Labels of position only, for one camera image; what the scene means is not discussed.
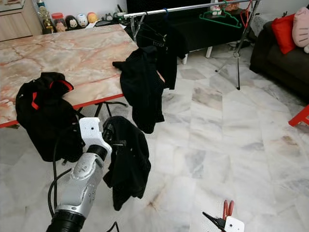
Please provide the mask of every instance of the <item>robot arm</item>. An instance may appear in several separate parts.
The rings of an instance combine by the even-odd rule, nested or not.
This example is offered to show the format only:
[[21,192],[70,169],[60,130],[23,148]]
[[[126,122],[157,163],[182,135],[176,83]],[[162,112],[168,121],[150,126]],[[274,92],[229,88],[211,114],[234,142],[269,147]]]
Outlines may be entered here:
[[112,153],[111,146],[102,138],[98,118],[80,119],[80,129],[87,152],[72,170],[47,232],[79,232],[82,229],[103,178],[104,160]]

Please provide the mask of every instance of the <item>red cushion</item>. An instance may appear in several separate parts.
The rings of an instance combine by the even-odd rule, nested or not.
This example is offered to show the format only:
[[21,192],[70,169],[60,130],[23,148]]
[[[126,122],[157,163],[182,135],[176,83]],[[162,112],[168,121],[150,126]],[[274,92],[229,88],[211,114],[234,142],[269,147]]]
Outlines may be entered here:
[[274,31],[278,45],[283,54],[287,54],[296,48],[292,37],[294,15],[295,14],[276,18],[271,24],[272,30]]

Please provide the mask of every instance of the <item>red chair leg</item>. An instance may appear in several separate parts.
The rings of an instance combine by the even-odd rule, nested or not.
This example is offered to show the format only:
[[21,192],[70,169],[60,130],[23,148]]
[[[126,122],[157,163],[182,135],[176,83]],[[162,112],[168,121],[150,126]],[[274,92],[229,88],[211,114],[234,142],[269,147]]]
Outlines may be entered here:
[[309,120],[307,119],[309,116],[309,105],[307,105],[301,112],[299,112],[294,118],[289,121],[289,124],[294,127],[301,121],[306,122],[308,124]]

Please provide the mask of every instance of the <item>hanging black garment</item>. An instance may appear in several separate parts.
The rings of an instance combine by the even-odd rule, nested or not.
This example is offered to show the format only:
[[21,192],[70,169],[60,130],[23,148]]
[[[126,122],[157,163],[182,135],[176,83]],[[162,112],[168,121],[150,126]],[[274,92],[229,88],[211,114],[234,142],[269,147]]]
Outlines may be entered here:
[[122,92],[133,107],[132,117],[139,129],[152,133],[156,122],[163,122],[164,82],[156,70],[156,48],[149,46],[132,52],[124,62],[113,62],[122,73]]
[[165,88],[175,89],[177,57],[183,59],[189,53],[185,37],[168,21],[147,23],[137,35],[138,47],[155,46],[158,50],[157,69],[165,79]]
[[151,164],[145,135],[122,116],[107,119],[104,129],[113,126],[113,141],[125,141],[125,145],[112,147],[112,161],[104,176],[112,188],[114,209],[119,211],[132,196],[142,198],[145,192]]
[[59,136],[56,160],[76,162],[82,155],[83,141],[73,107],[62,95],[73,90],[61,73],[43,72],[25,83],[16,97],[17,121],[22,125],[44,161],[53,161]]

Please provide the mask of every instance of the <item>red table edge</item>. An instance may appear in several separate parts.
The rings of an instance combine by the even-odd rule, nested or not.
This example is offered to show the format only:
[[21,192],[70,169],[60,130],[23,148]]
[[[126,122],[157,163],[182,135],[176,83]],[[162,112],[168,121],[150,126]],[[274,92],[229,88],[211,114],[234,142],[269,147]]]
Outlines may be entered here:
[[[94,101],[91,101],[91,102],[89,101],[89,102],[86,102],[86,103],[75,105],[75,106],[73,106],[73,108],[79,109],[79,108],[84,107],[84,106],[89,106],[89,105],[97,104],[97,103],[100,103],[100,102],[106,102],[106,101],[109,101],[109,100],[114,100],[114,99],[117,99],[117,98],[120,98],[120,97],[123,97],[123,96],[124,96],[123,93],[121,93],[121,94],[113,95],[113,96],[110,96],[110,97],[94,100]],[[2,124],[0,124],[0,128],[9,127],[9,126],[12,126],[12,125],[15,125],[15,124],[18,124],[17,120],[2,123]]]

